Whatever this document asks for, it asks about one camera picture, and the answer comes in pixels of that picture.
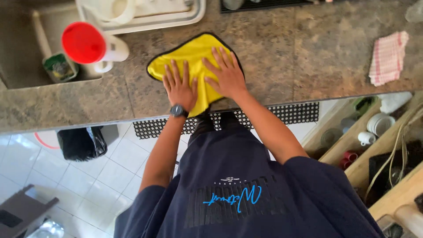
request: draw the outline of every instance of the black drain mat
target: black drain mat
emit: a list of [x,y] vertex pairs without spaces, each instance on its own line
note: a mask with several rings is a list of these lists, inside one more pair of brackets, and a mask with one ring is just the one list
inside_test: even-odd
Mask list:
[[251,0],[245,0],[244,4],[237,10],[229,10],[223,5],[223,0],[220,0],[220,12],[232,13],[238,11],[251,11],[259,9],[270,9],[280,7],[292,7],[313,4],[307,0],[261,0],[258,3],[253,3]]
[[[303,122],[316,122],[319,120],[319,103],[302,103],[302,104],[292,104],[292,105],[279,105],[267,107],[274,115],[276,115],[283,123],[286,125],[303,123]],[[253,129],[253,125],[250,123],[250,120],[244,114],[242,110],[233,110],[232,111],[238,118],[239,123],[243,124],[248,129]],[[220,113],[213,112],[209,113],[215,129],[221,130],[220,128]],[[140,122],[134,122],[134,129],[136,135],[140,139],[155,138],[158,137],[160,132],[163,130],[167,118],[165,119],[156,119],[156,120],[146,120]],[[184,129],[182,134],[192,134],[195,130],[195,125],[197,124],[196,118],[189,118],[184,124]]]

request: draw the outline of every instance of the black watch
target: black watch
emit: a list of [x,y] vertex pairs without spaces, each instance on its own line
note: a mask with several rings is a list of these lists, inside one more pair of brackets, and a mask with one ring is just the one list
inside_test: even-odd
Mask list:
[[178,103],[170,108],[170,114],[174,117],[184,116],[188,118],[188,112]]

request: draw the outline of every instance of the stacked plates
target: stacked plates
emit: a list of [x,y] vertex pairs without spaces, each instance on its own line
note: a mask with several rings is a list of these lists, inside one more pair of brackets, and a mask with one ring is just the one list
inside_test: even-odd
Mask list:
[[385,133],[395,123],[395,118],[386,115],[385,113],[378,113],[374,115],[367,123],[367,130],[378,137]]

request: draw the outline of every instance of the red cup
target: red cup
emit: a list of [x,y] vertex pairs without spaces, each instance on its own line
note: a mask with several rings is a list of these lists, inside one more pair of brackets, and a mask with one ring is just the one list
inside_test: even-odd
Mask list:
[[342,170],[346,170],[351,164],[352,162],[348,158],[342,158],[342,160],[339,162],[339,167]]
[[80,64],[99,62],[107,50],[102,34],[86,22],[74,22],[66,27],[62,47],[71,60]]
[[354,162],[358,158],[358,155],[355,152],[346,151],[344,152],[344,158],[347,158],[349,161]]

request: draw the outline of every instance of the navy t-shirt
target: navy t-shirt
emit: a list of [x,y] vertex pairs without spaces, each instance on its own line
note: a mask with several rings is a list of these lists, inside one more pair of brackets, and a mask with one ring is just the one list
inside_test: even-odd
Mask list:
[[142,190],[115,238],[384,237],[343,171],[306,157],[284,165],[248,130],[198,136],[167,188]]

